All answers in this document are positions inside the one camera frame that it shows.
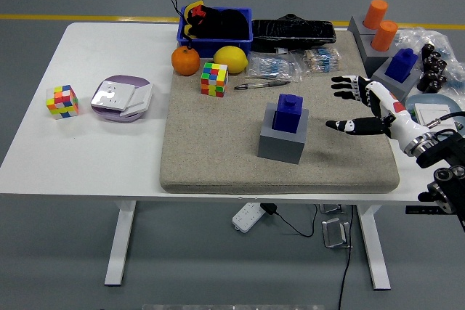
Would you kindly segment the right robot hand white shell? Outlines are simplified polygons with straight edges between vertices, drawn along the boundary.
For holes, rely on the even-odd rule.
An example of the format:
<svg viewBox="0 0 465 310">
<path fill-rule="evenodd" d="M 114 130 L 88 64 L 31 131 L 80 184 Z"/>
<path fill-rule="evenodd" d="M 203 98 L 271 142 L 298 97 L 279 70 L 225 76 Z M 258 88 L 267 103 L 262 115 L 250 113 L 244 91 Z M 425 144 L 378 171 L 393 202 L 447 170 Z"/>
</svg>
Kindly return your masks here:
<svg viewBox="0 0 465 310">
<path fill-rule="evenodd" d="M 400 149 L 413 155 L 413 143 L 424 139 L 429 132 L 411 118 L 404 105 L 381 83 L 362 76 L 336 76 L 331 79 L 333 95 L 342 99 L 353 99 L 370 108 L 371 117 L 345 121 L 326 121 L 331 129 L 349 135 L 384 134 L 398 142 Z"/>
</svg>

